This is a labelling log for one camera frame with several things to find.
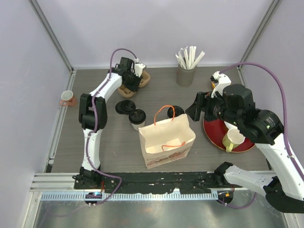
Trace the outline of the black cup lid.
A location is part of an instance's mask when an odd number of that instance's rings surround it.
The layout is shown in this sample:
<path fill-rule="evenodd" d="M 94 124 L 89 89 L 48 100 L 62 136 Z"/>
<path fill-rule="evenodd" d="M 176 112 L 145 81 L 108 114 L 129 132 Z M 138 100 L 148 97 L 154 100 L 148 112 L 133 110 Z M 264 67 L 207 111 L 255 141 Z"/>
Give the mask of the black cup lid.
<path fill-rule="evenodd" d="M 180 106 L 177 105 L 174 105 L 173 107 L 170 106 L 167 110 L 167 117 L 169 119 L 180 116 L 181 114 L 185 114 L 185 112 Z"/>
<path fill-rule="evenodd" d="M 146 120 L 146 113 L 142 109 L 134 109 L 129 114 L 129 121 L 132 124 L 142 124 Z"/>

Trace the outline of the red round tray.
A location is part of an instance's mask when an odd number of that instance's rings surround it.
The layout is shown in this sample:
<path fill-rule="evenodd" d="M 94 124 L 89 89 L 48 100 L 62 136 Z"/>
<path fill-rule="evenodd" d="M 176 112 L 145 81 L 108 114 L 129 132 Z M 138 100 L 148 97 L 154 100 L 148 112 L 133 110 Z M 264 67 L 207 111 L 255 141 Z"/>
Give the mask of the red round tray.
<path fill-rule="evenodd" d="M 215 120 L 211 122 L 207 122 L 205 120 L 202 121 L 203 130 L 208 137 L 208 139 L 218 148 L 222 150 L 226 150 L 226 147 L 223 145 L 222 140 L 228 131 L 224 121 Z M 244 142 L 238 147 L 232 150 L 233 153 L 242 153 L 251 150 L 255 147 L 255 144 L 252 143 L 249 139 L 245 139 Z"/>

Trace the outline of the yellow mug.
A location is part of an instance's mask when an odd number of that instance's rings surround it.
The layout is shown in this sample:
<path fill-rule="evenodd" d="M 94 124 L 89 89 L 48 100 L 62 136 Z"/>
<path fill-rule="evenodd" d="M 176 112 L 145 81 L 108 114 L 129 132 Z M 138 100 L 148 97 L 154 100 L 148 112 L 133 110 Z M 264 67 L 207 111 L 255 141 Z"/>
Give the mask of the yellow mug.
<path fill-rule="evenodd" d="M 232 128 L 227 131 L 222 139 L 226 152 L 232 152 L 233 149 L 241 145 L 245 141 L 245 137 L 238 129 Z"/>

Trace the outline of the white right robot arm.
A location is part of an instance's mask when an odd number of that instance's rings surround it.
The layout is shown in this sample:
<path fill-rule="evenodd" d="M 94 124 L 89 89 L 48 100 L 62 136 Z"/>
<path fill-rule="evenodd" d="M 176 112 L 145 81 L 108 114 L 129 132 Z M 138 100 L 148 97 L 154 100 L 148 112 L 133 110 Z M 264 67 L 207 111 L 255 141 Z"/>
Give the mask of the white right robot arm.
<path fill-rule="evenodd" d="M 207 122 L 219 119 L 234 125 L 264 154 L 275 171 L 274 176 L 263 177 L 224 162 L 214 171 L 217 186 L 242 186 L 265 197 L 280 212 L 304 212 L 304 178 L 299 174 L 303 168 L 295 164 L 297 157 L 284 142 L 286 130 L 279 117 L 269 110 L 257 109 L 250 89 L 232 84 L 222 93 L 198 92 L 185 113 L 193 121 L 204 113 Z"/>

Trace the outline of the grey straw holder cup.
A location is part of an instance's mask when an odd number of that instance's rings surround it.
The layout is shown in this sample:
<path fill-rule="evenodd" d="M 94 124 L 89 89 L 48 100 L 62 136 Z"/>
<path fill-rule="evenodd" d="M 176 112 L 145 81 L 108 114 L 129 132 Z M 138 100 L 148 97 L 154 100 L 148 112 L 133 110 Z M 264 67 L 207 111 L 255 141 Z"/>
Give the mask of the grey straw holder cup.
<path fill-rule="evenodd" d="M 176 82 L 182 87 L 188 87 L 192 84 L 196 68 L 184 69 L 180 65 L 177 68 Z"/>

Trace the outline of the small pink ceramic teacup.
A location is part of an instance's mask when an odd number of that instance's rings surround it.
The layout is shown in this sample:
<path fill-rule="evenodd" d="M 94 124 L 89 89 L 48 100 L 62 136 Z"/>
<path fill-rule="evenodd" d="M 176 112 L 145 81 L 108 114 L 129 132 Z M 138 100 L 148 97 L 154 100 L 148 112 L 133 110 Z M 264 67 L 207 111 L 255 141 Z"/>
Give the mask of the small pink ceramic teacup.
<path fill-rule="evenodd" d="M 74 93 L 71 90 L 66 90 L 61 94 L 61 101 L 59 103 L 60 106 L 65 107 L 65 106 L 76 106 L 77 104 L 77 99 L 74 96 Z"/>

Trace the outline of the brown cardboard cup carrier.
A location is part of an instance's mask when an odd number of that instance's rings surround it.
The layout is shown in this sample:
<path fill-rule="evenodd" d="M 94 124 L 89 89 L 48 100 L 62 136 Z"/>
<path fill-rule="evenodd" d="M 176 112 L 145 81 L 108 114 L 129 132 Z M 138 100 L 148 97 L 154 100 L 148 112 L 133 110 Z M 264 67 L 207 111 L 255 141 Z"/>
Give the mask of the brown cardboard cup carrier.
<path fill-rule="evenodd" d="M 146 86 L 150 82 L 151 76 L 147 71 L 143 71 L 141 74 L 141 81 L 139 82 L 137 79 L 133 83 L 127 83 L 126 85 L 121 85 L 117 91 L 118 93 L 125 97 L 131 98 L 136 94 L 138 88 L 142 88 Z"/>

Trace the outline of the stack of black cup lids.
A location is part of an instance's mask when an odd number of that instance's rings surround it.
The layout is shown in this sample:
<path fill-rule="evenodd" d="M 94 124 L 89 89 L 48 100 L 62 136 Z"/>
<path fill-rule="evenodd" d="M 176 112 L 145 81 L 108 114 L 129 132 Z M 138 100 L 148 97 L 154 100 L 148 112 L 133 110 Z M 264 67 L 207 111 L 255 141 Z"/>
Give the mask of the stack of black cup lids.
<path fill-rule="evenodd" d="M 136 109 L 135 103 L 129 99 L 120 101 L 115 106 L 115 110 L 118 114 L 129 115 L 135 109 Z"/>

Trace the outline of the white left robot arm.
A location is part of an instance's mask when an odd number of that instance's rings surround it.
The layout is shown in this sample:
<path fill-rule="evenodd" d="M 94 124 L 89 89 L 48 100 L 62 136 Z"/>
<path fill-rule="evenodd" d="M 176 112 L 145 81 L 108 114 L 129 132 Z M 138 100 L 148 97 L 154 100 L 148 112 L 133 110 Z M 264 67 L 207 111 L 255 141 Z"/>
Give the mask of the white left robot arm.
<path fill-rule="evenodd" d="M 111 67 L 101 84 L 92 92 L 80 96 L 79 122 L 83 129 L 85 148 L 79 174 L 73 176 L 75 189 L 97 189 L 102 182 L 100 171 L 100 140 L 107 123 L 106 102 L 120 86 L 136 92 L 146 65 L 138 59 L 122 57 Z"/>

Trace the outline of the paper bag with orange handles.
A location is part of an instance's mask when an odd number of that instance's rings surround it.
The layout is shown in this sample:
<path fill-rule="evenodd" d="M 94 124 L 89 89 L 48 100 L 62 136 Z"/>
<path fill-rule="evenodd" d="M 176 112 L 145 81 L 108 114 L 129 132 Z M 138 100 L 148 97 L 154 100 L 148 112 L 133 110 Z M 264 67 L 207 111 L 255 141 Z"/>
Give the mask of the paper bag with orange handles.
<path fill-rule="evenodd" d="M 190 128 L 186 114 L 176 116 L 172 105 L 165 105 L 158 111 L 170 107 L 173 117 L 138 129 L 143 159 L 147 169 L 187 157 L 196 134 Z"/>

